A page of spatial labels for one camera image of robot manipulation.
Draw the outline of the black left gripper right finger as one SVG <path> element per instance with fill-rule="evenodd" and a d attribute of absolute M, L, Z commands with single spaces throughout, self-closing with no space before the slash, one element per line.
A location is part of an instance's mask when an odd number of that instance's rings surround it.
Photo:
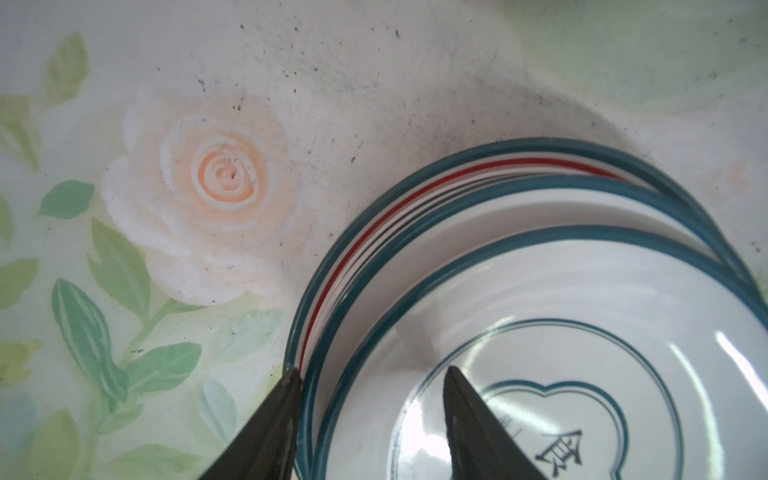
<path fill-rule="evenodd" d="M 453 479 L 545 478 L 455 366 L 444 378 L 443 408 Z"/>

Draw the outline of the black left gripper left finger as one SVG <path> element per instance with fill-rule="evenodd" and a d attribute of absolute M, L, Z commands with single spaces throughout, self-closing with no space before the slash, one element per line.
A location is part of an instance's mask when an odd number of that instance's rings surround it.
<path fill-rule="evenodd" d="M 302 379 L 289 367 L 203 480 L 293 477 L 301 415 Z"/>

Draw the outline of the white black ring plate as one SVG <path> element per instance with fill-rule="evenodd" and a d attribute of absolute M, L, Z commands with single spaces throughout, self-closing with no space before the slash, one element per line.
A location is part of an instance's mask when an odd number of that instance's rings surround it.
<path fill-rule="evenodd" d="M 296 319 L 306 323 L 305 347 L 294 363 L 305 379 L 305 411 L 295 459 L 297 475 L 310 476 L 320 421 L 343 366 L 322 363 L 342 326 L 353 341 L 371 325 L 358 318 L 362 302 L 389 307 L 406 288 L 459 255 L 511 235 L 557 226 L 630 227 L 691 247 L 729 271 L 737 283 L 757 289 L 741 258 L 708 216 L 673 198 L 621 180 L 583 175 L 500 176 L 462 187 L 439 188 L 380 227 L 360 247 L 336 246 L 329 272 L 310 282 Z"/>

